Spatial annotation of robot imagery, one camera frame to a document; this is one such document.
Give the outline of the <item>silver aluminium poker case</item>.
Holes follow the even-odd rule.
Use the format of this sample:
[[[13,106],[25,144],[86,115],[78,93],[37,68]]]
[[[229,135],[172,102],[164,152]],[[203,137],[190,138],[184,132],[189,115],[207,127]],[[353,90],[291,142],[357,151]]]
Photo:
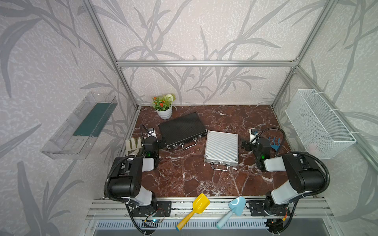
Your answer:
[[[234,133],[207,132],[204,162],[215,171],[227,172],[239,164],[238,135]]]

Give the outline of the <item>black poker case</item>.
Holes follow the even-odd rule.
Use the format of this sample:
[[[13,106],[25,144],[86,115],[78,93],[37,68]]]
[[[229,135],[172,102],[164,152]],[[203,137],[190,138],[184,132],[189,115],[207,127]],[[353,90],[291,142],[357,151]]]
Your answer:
[[[207,128],[194,112],[158,125],[167,150],[193,147],[207,135]]]

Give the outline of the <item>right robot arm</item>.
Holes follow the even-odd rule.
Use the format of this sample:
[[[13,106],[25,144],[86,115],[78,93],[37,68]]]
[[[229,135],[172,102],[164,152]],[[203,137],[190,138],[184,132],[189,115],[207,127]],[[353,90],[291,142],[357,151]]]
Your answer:
[[[330,185],[330,172],[325,164],[307,152],[293,151],[271,157],[271,145],[264,138],[243,141],[241,148],[255,155],[261,171],[286,172],[288,177],[283,185],[268,192],[259,204],[267,215],[283,213],[289,204],[318,195]]]

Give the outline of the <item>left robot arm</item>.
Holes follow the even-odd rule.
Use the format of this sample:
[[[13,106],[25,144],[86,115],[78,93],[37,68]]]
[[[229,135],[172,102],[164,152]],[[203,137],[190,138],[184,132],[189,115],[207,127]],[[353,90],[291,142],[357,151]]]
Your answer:
[[[156,195],[142,186],[142,174],[159,164],[159,142],[155,136],[126,140],[126,156],[114,159],[104,184],[106,198],[131,207],[156,209]]]

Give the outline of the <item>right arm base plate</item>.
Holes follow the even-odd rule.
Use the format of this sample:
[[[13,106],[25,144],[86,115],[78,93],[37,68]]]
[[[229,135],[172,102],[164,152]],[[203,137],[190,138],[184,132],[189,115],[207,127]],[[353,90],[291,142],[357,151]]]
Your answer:
[[[274,202],[249,200],[246,201],[246,207],[250,210],[251,216],[291,216],[288,205],[277,205]]]

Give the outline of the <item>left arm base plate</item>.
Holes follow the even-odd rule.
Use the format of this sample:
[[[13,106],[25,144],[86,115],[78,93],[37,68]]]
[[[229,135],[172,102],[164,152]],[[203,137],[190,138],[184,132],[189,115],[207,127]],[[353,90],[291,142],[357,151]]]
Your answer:
[[[152,202],[148,206],[138,206],[132,208],[133,217],[147,217],[149,215],[157,217],[169,217],[172,210],[171,201]]]

